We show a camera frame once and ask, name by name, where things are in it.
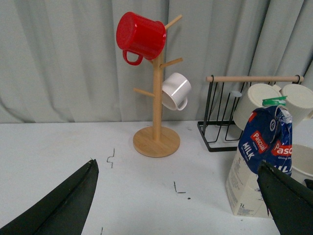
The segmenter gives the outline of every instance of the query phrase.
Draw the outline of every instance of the wooden pole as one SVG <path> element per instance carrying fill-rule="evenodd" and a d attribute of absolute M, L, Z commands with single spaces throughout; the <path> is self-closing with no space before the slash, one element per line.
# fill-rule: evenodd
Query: wooden pole
<path fill-rule="evenodd" d="M 212 76 L 206 77 L 207 82 L 302 82 L 303 76 Z"/>
<path fill-rule="evenodd" d="M 163 51 L 153 60 L 153 140 L 159 141 L 161 137 L 162 121 L 162 82 L 163 68 Z"/>

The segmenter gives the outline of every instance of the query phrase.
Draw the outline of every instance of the white table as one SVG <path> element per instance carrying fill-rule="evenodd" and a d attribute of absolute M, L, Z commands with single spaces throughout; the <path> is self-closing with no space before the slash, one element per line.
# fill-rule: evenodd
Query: white table
<path fill-rule="evenodd" d="M 305 135 L 311 143 L 313 122 L 305 124 L 294 130 L 294 142 Z M 224 184 L 234 152 L 208 152 L 196 121 L 164 122 L 180 147 L 148 158 L 133 147 L 135 132 L 148 125 L 0 124 L 0 227 L 93 158 L 100 172 L 85 235 L 279 234 L 272 219 L 232 214 Z"/>

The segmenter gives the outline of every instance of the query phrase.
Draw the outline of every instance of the gray curtain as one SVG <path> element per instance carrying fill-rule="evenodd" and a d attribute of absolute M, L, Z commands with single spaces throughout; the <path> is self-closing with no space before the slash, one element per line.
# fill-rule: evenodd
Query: gray curtain
<path fill-rule="evenodd" d="M 0 1 L 0 122 L 152 120 L 148 61 L 128 65 L 115 40 L 133 11 L 167 24 L 165 69 L 192 91 L 183 111 L 163 120 L 201 120 L 206 76 L 303 75 L 313 89 L 311 0 Z"/>

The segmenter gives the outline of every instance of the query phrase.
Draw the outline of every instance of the mug tree peg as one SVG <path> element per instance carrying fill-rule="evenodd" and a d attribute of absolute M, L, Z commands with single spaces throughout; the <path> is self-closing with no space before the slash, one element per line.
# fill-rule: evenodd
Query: mug tree peg
<path fill-rule="evenodd" d="M 169 61 L 169 62 L 167 62 L 167 63 L 165 63 L 165 64 L 161 64 L 161 65 L 160 65 L 160 68 L 163 69 L 163 68 L 165 68 L 165 67 L 167 67 L 167 66 L 177 64 L 177 63 L 179 63 L 179 62 L 181 62 L 181 61 L 183 61 L 182 58 L 178 58 L 178 59 L 175 59 L 175 60 L 171 60 L 171 61 Z"/>

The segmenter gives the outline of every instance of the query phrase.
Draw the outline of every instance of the black dish rack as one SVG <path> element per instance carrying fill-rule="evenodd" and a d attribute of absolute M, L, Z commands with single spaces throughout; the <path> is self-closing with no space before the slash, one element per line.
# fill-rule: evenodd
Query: black dish rack
<path fill-rule="evenodd" d="M 238 102 L 240 100 L 240 96 L 245 86 L 251 86 L 252 82 L 268 82 L 276 83 L 276 82 L 292 82 L 296 84 L 300 84 L 303 81 L 303 77 L 300 75 L 291 76 L 291 77 L 280 77 L 280 76 L 239 76 L 239 77 L 230 77 L 230 76 L 219 76 L 214 77 L 209 76 L 206 78 L 206 81 L 209 82 L 209 88 L 207 93 L 207 100 L 205 106 L 205 113 L 203 121 L 198 121 L 198 129 L 202 136 L 202 139 L 209 150 L 209 152 L 223 152 L 223 151 L 236 151 L 237 146 L 234 146 L 236 141 L 239 141 L 243 131 L 237 132 L 236 137 L 229 137 L 230 127 L 235 125 L 233 121 L 233 114 L 237 108 Z M 224 86 L 226 82 L 239 83 L 237 87 L 239 88 L 237 92 L 234 91 L 228 92 L 228 94 L 224 94 Z M 221 90 L 217 91 L 217 88 L 220 84 Z M 223 99 L 226 97 L 225 105 L 222 105 Z M 215 108 L 215 102 L 218 105 L 216 118 L 213 118 L 213 109 Z M 214 135 L 216 136 L 213 140 L 207 139 L 205 133 L 208 127 L 215 128 Z M 224 146 L 214 147 L 214 144 L 217 143 L 218 139 L 221 135 L 222 128 L 226 128 L 223 133 L 223 141 Z"/>

